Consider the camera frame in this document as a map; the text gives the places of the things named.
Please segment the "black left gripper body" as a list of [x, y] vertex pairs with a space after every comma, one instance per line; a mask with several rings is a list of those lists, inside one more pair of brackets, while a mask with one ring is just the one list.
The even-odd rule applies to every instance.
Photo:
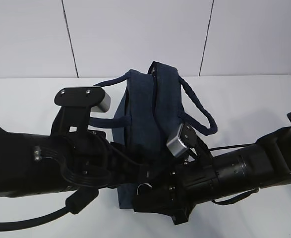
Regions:
[[119, 186], [140, 179], [140, 161], [127, 149], [108, 142], [103, 133], [73, 133], [73, 183]]

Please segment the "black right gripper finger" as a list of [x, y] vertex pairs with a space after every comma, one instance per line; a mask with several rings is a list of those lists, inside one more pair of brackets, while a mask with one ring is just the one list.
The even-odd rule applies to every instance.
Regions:
[[140, 184], [132, 200], [136, 213], [171, 213], [171, 194], [169, 187]]

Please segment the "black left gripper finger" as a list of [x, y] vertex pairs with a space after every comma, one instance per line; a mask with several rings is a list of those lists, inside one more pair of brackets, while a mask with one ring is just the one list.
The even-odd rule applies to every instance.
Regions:
[[152, 176], [152, 168], [154, 163], [151, 161], [147, 161], [145, 163], [137, 163], [133, 162], [133, 170], [132, 170], [132, 183], [140, 184], [146, 183], [151, 179]]

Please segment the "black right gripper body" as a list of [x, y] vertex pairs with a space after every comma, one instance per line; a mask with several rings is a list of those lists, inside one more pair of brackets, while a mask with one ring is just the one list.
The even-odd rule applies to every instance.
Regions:
[[173, 179], [174, 222], [188, 222], [196, 205], [216, 198], [219, 180], [212, 166], [177, 166]]

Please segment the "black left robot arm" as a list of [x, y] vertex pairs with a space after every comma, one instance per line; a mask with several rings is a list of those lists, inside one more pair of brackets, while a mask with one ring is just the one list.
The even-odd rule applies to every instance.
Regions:
[[60, 109], [49, 135], [0, 127], [0, 197], [97, 190], [150, 178], [150, 165], [141, 155], [88, 128], [94, 108], [109, 109], [103, 88], [63, 88], [54, 102]]

